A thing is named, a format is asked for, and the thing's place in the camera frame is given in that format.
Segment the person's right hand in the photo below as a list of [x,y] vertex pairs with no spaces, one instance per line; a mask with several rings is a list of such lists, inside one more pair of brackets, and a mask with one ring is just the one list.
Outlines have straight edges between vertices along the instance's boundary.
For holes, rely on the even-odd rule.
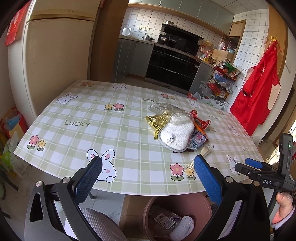
[[295,210],[293,198],[287,192],[277,193],[276,201],[280,207],[271,222],[273,225],[277,225],[278,223],[283,224],[286,222],[292,216]]

